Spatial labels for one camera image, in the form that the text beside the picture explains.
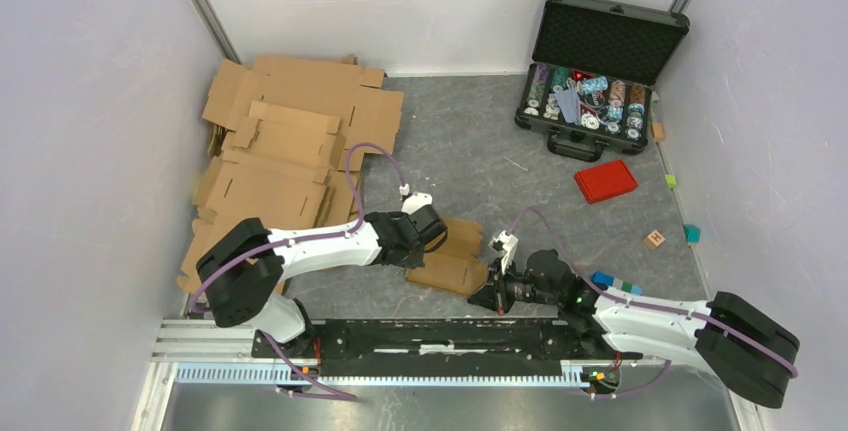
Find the brown cardboard box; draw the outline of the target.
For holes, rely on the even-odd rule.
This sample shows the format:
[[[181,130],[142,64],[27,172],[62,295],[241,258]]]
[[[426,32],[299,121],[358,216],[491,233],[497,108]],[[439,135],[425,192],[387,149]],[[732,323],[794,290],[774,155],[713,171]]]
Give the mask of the brown cardboard box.
[[[407,282],[470,296],[486,281],[488,265],[479,259],[484,227],[476,221],[445,216],[448,236],[433,253],[424,256],[424,266],[408,269]]]

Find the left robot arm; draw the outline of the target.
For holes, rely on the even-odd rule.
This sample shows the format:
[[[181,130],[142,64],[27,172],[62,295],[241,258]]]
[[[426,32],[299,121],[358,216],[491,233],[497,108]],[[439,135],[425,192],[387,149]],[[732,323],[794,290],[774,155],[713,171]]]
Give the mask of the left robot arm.
[[[304,306],[277,293],[279,283],[337,267],[420,267],[447,233],[430,204],[370,212],[350,223],[311,230],[270,229],[248,218],[198,260],[198,291],[217,327],[251,326],[268,334],[288,357],[302,358],[313,348],[314,332]]]

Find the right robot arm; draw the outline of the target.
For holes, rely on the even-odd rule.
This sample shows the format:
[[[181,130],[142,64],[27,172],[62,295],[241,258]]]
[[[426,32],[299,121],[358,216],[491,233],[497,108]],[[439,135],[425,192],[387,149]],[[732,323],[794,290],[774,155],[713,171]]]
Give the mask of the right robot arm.
[[[517,302],[553,305],[591,359],[612,351],[657,357],[709,372],[733,393],[771,409],[783,405],[797,375],[799,339],[738,295],[640,296],[585,279],[554,250],[531,254],[522,272],[504,258],[494,260],[467,301],[500,315]]]

